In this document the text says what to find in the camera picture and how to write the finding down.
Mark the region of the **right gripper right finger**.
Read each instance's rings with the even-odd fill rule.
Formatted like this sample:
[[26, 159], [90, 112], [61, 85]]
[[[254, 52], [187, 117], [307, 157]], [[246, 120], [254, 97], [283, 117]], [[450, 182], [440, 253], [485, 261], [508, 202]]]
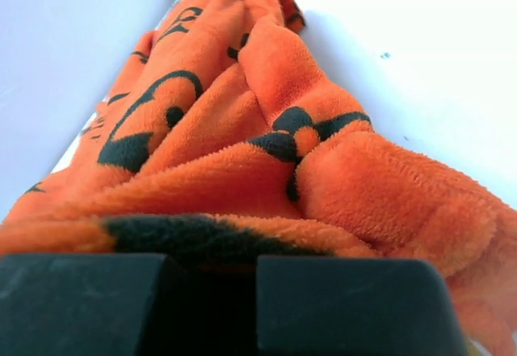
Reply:
[[261, 257], [261, 355], [466, 355], [445, 282], [407, 259]]

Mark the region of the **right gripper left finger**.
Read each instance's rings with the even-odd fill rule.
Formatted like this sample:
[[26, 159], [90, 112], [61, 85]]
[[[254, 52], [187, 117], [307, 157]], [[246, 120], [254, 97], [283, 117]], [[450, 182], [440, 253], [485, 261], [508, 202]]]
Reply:
[[3, 355], [163, 355], [186, 272], [160, 254], [9, 254]]

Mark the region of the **orange patterned pillowcase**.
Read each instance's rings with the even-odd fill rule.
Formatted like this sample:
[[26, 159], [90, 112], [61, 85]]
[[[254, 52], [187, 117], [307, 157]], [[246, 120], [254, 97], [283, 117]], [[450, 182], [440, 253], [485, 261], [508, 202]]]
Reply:
[[294, 0], [180, 0], [143, 35], [69, 166], [26, 191], [1, 252], [412, 258], [466, 337], [516, 352], [516, 212], [375, 132], [319, 68]]

